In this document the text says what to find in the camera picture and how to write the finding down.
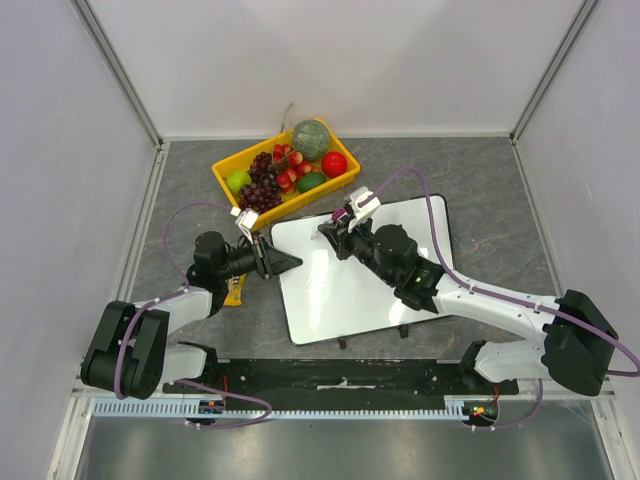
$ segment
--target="white tabletop panel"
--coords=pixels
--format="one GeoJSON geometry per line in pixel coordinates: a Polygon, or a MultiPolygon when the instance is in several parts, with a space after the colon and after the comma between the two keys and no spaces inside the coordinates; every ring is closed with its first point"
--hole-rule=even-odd
{"type": "MultiPolygon", "coordinates": [[[[431,202],[438,244],[451,265],[446,204],[437,195],[431,197],[431,202]]],[[[312,238],[317,226],[329,217],[282,222],[271,230],[276,248],[304,262],[279,277],[293,343],[304,345],[438,318],[437,314],[417,312],[403,305],[392,288],[355,258],[338,260],[322,235],[312,238]]],[[[438,263],[424,198],[382,205],[373,216],[373,231],[390,223],[401,224],[418,242],[421,254],[438,263]]]]}

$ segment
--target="metal plate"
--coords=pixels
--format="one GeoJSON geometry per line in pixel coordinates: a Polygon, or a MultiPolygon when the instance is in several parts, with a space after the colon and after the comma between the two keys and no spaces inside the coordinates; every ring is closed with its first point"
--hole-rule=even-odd
{"type": "MultiPolygon", "coordinates": [[[[501,418],[529,402],[505,402],[501,418]]],[[[197,431],[179,419],[97,418],[77,480],[611,480],[589,402],[545,404],[523,428],[460,422],[277,420],[197,431]]]]}

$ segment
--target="cable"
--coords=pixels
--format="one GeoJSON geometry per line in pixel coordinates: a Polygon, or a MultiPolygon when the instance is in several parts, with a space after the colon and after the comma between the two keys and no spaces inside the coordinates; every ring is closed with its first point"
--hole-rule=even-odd
{"type": "Polygon", "coordinates": [[[224,397],[229,397],[229,398],[235,398],[237,400],[244,400],[245,402],[257,403],[257,404],[263,405],[264,407],[267,408],[266,412],[264,412],[259,417],[251,418],[249,420],[243,420],[241,422],[224,424],[224,425],[218,425],[218,424],[214,424],[214,425],[198,425],[196,423],[193,423],[193,422],[190,422],[189,420],[187,420],[187,423],[189,425],[191,425],[192,427],[198,427],[198,428],[207,429],[207,430],[224,430],[224,429],[227,429],[227,428],[246,427],[248,425],[255,425],[256,423],[264,422],[267,419],[267,417],[269,415],[271,415],[271,412],[273,412],[273,406],[269,402],[267,402],[266,400],[262,400],[260,398],[248,397],[246,395],[240,395],[238,393],[223,392],[222,390],[216,390],[215,388],[211,388],[211,387],[207,387],[205,385],[201,385],[199,383],[196,383],[196,382],[194,382],[192,380],[188,380],[186,378],[183,378],[182,380],[176,380],[176,383],[181,383],[182,385],[186,385],[188,387],[197,388],[198,390],[202,390],[204,392],[214,393],[216,395],[221,395],[223,398],[224,397]]]}
{"type": "Polygon", "coordinates": [[[212,202],[196,202],[196,203],[190,203],[188,205],[184,205],[183,207],[180,207],[178,210],[176,210],[173,215],[171,215],[171,217],[169,217],[169,220],[167,221],[167,224],[164,227],[164,232],[162,234],[162,245],[164,246],[164,252],[167,255],[167,259],[169,260],[169,263],[171,264],[171,266],[173,267],[173,269],[178,272],[178,274],[182,277],[182,281],[183,281],[183,287],[182,289],[170,293],[168,295],[165,295],[163,297],[159,297],[159,298],[155,298],[147,303],[145,303],[142,307],[140,307],[138,309],[138,311],[134,314],[134,316],[131,318],[131,320],[129,321],[129,325],[127,326],[127,330],[124,332],[124,336],[122,337],[122,341],[120,343],[120,349],[118,350],[118,359],[116,361],[116,369],[113,375],[113,391],[116,394],[116,398],[118,400],[123,400],[126,397],[123,395],[122,393],[122,389],[121,389],[121,383],[122,383],[122,366],[124,364],[124,357],[127,353],[127,345],[129,344],[129,341],[131,340],[131,335],[133,334],[134,329],[136,328],[136,325],[138,324],[138,321],[140,320],[140,317],[142,317],[142,315],[144,315],[144,312],[146,312],[147,310],[149,310],[151,307],[158,305],[159,303],[162,302],[166,302],[167,300],[171,300],[173,298],[177,298],[181,295],[184,295],[185,293],[187,293],[189,291],[189,279],[187,278],[186,273],[184,273],[182,271],[182,269],[180,269],[180,267],[178,266],[178,264],[175,262],[175,260],[171,257],[171,253],[169,252],[169,246],[167,245],[167,237],[169,236],[169,229],[171,227],[171,222],[173,222],[173,219],[176,218],[176,216],[191,207],[198,207],[198,206],[209,206],[209,207],[217,207],[217,208],[221,208],[223,210],[226,210],[228,212],[231,212],[231,207],[226,206],[226,205],[220,205],[219,203],[212,203],[212,202]]]}
{"type": "MultiPolygon", "coordinates": [[[[433,239],[433,247],[434,250],[436,252],[436,256],[438,257],[438,261],[440,262],[440,265],[442,266],[442,268],[444,269],[445,272],[447,272],[447,274],[461,287],[466,288],[467,290],[471,290],[471,285],[467,282],[465,282],[462,278],[460,278],[456,272],[449,267],[449,265],[447,265],[447,262],[445,261],[442,252],[440,251],[440,246],[438,245],[438,237],[436,236],[436,225],[435,225],[435,221],[434,221],[434,216],[433,216],[433,207],[431,205],[431,194],[429,193],[429,186],[427,185],[427,180],[425,179],[424,175],[422,175],[422,172],[420,172],[417,168],[415,167],[403,167],[400,170],[398,170],[397,172],[395,172],[393,175],[391,175],[389,178],[387,178],[382,185],[380,185],[380,187],[378,187],[378,189],[373,192],[373,195],[369,196],[366,200],[364,200],[360,206],[364,206],[367,203],[369,203],[371,200],[373,200],[374,198],[378,197],[383,191],[384,189],[386,189],[389,184],[396,179],[396,177],[406,173],[406,172],[413,172],[417,175],[417,177],[420,180],[420,183],[422,184],[422,189],[424,190],[424,195],[425,195],[425,200],[427,202],[427,210],[429,212],[429,227],[431,230],[431,238],[433,239]]],[[[487,297],[492,297],[498,300],[502,300],[502,301],[506,301],[509,303],[513,303],[515,305],[520,305],[522,307],[526,307],[526,308],[531,308],[531,309],[535,309],[536,308],[536,304],[534,302],[530,302],[527,300],[521,300],[519,298],[515,298],[515,297],[511,297],[509,295],[505,295],[503,293],[498,293],[498,292],[494,292],[492,290],[488,290],[486,288],[482,288],[482,287],[474,287],[473,288],[473,292],[474,293],[480,293],[482,295],[485,295],[487,297]]],[[[608,370],[607,374],[608,375],[617,375],[617,376],[621,376],[621,377],[640,377],[640,358],[638,358],[631,350],[629,350],[626,346],[624,346],[622,343],[620,343],[618,340],[616,340],[615,338],[607,335],[605,332],[602,332],[601,330],[598,330],[597,328],[593,327],[592,325],[589,325],[588,323],[580,320],[579,318],[574,317],[573,315],[569,315],[568,313],[565,312],[561,312],[560,310],[557,310],[555,308],[551,308],[551,307],[547,307],[545,305],[538,305],[537,306],[538,310],[541,312],[545,312],[551,315],[555,315],[557,317],[562,318],[563,320],[566,320],[568,322],[571,322],[581,328],[583,328],[584,330],[588,331],[589,333],[594,334],[597,337],[600,337],[601,339],[603,339],[604,341],[606,341],[607,343],[609,343],[610,345],[613,345],[614,348],[617,348],[618,350],[620,350],[629,360],[631,360],[631,362],[634,364],[634,366],[636,367],[636,371],[635,372],[626,372],[626,371],[620,371],[620,370],[608,370]]]]}
{"type": "Polygon", "coordinates": [[[540,409],[542,408],[542,397],[544,395],[544,389],[542,387],[542,379],[538,379],[538,395],[536,397],[536,403],[533,406],[533,410],[529,412],[529,414],[521,418],[520,420],[516,420],[515,422],[508,422],[503,425],[491,425],[489,427],[472,427],[473,431],[481,431],[481,432],[495,432],[498,430],[506,430],[508,428],[519,427],[520,425],[524,425],[528,423],[535,417],[538,413],[540,413],[540,409]]]}
{"type": "Polygon", "coordinates": [[[186,288],[189,288],[189,280],[187,279],[187,274],[178,266],[178,264],[175,262],[173,257],[171,257],[171,253],[169,252],[169,246],[167,245],[167,239],[169,237],[169,230],[171,228],[171,222],[173,222],[173,219],[176,218],[178,214],[181,213],[182,211],[191,207],[199,207],[199,206],[217,207],[222,210],[226,210],[227,212],[231,212],[231,207],[227,205],[221,205],[219,203],[213,203],[213,202],[195,202],[195,203],[190,203],[188,205],[184,205],[180,207],[178,210],[173,212],[173,215],[169,217],[169,220],[167,221],[167,224],[164,227],[164,232],[162,233],[162,246],[164,247],[164,253],[167,255],[167,260],[169,260],[169,263],[171,264],[173,269],[178,273],[178,275],[180,275],[180,277],[182,278],[182,284],[186,288]]]}

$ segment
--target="yellow object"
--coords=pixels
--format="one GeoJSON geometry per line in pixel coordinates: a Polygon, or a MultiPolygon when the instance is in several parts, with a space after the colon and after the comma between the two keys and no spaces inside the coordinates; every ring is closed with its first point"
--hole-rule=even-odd
{"type": "Polygon", "coordinates": [[[242,287],[246,278],[246,275],[241,275],[239,277],[231,277],[227,280],[229,293],[227,293],[227,298],[224,299],[225,306],[237,307],[242,305],[242,287]]]}
{"type": "MultiPolygon", "coordinates": [[[[231,175],[233,172],[237,170],[249,170],[249,166],[253,159],[256,158],[261,152],[273,152],[273,147],[275,145],[282,145],[285,143],[291,144],[291,134],[293,133],[293,129],[288,132],[283,132],[280,135],[276,135],[275,137],[271,137],[264,142],[260,142],[253,147],[249,147],[242,152],[236,153],[235,155],[231,155],[230,157],[225,158],[224,160],[220,160],[216,162],[212,166],[213,174],[218,179],[222,190],[227,195],[227,198],[231,202],[234,207],[238,206],[238,199],[234,197],[227,184],[225,182],[225,178],[231,175]]],[[[329,143],[329,152],[340,152],[347,159],[347,171],[342,175],[337,176],[336,178],[328,179],[322,185],[312,188],[308,192],[298,193],[294,191],[291,195],[282,195],[282,205],[277,206],[269,210],[267,213],[263,213],[258,217],[255,225],[253,226],[253,230],[258,230],[259,228],[264,227],[265,225],[269,225],[275,222],[278,218],[287,215],[298,208],[302,208],[305,205],[317,200],[318,198],[326,195],[327,193],[331,193],[338,188],[344,187],[348,183],[353,182],[356,178],[356,175],[360,172],[360,164],[358,161],[351,155],[351,152],[347,150],[347,148],[342,144],[340,139],[336,137],[335,133],[329,129],[329,135],[331,136],[331,140],[329,143]]],[[[312,162],[312,165],[320,168],[320,162],[312,162]]]]}

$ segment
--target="red tomato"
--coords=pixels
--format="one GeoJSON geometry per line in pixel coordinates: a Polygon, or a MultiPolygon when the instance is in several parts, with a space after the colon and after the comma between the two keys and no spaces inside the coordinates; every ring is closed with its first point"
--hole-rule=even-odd
{"type": "Polygon", "coordinates": [[[347,171],[347,159],[339,152],[329,152],[322,157],[322,171],[329,178],[335,178],[347,171]]]}

